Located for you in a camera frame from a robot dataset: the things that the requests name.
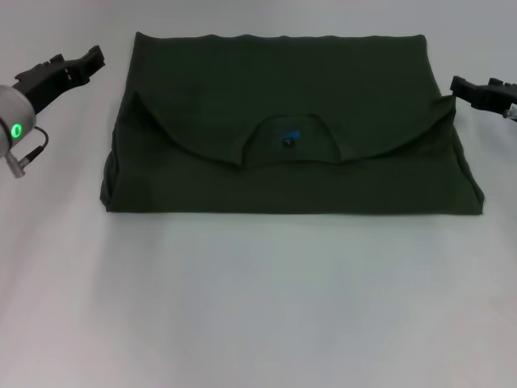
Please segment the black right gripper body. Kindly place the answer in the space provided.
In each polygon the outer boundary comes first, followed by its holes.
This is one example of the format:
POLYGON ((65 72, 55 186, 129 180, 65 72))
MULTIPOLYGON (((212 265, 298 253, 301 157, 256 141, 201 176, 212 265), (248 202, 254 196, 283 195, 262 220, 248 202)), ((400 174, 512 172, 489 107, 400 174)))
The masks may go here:
POLYGON ((474 109, 497 113, 501 116, 516 116, 516 84, 491 78, 487 85, 478 86, 480 100, 474 109))

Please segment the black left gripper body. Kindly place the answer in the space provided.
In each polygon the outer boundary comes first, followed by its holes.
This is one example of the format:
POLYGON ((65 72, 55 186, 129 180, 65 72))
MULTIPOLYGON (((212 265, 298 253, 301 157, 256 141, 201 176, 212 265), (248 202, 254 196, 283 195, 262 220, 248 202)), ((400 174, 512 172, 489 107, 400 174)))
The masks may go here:
POLYGON ((88 83, 84 70, 85 59, 65 61, 59 54, 15 76, 13 86, 33 107, 35 114, 65 92, 88 83))

